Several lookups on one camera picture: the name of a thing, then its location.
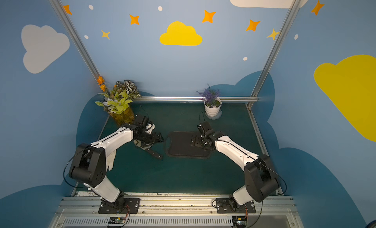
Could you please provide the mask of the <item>silver cleaver knife black handle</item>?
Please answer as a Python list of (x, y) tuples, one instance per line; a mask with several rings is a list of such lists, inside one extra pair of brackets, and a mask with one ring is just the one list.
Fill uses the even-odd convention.
[(151, 145), (150, 144), (142, 144), (142, 142), (140, 140), (134, 140), (133, 142), (134, 142), (136, 148), (144, 150), (145, 152), (147, 152), (148, 154), (150, 154), (151, 156), (153, 156), (156, 159), (159, 159), (159, 160), (163, 159), (162, 154), (152, 150), (152, 146), (153, 146), (152, 144)]

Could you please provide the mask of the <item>dark grey cutting board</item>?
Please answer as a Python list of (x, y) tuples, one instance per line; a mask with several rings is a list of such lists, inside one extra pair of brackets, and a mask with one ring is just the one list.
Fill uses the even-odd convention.
[(170, 132), (164, 142), (164, 152), (175, 158), (209, 159), (211, 156), (202, 147), (199, 132)]

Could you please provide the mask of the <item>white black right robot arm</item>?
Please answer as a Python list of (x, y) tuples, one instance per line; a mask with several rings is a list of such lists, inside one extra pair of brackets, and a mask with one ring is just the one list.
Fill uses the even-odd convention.
[(237, 206), (248, 202), (262, 202), (280, 188), (279, 176), (270, 157), (248, 151), (222, 132), (191, 137), (191, 145), (209, 152), (220, 152), (244, 171), (245, 185), (232, 193)]

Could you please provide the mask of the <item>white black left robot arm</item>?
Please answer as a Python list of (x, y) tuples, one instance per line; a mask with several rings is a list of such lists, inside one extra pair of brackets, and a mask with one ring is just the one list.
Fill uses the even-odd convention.
[(115, 187), (106, 176), (110, 170), (108, 159), (122, 145), (137, 140), (140, 148), (161, 159), (151, 146), (164, 142), (160, 133), (150, 128), (125, 124), (111, 135), (91, 144), (80, 144), (72, 157), (69, 177), (100, 196), (99, 214), (131, 213), (124, 193)]

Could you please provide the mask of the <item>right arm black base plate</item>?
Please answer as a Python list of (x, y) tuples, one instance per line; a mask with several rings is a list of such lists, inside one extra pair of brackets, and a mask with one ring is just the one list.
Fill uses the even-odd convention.
[(233, 198), (216, 198), (212, 201), (211, 205), (219, 214), (256, 213), (256, 208), (253, 202), (238, 205)]

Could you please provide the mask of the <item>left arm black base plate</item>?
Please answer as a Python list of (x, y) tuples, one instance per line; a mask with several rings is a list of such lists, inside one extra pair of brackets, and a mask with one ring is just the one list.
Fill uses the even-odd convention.
[(113, 203), (102, 200), (98, 214), (137, 214), (140, 207), (140, 201), (140, 198), (125, 197), (120, 197)]

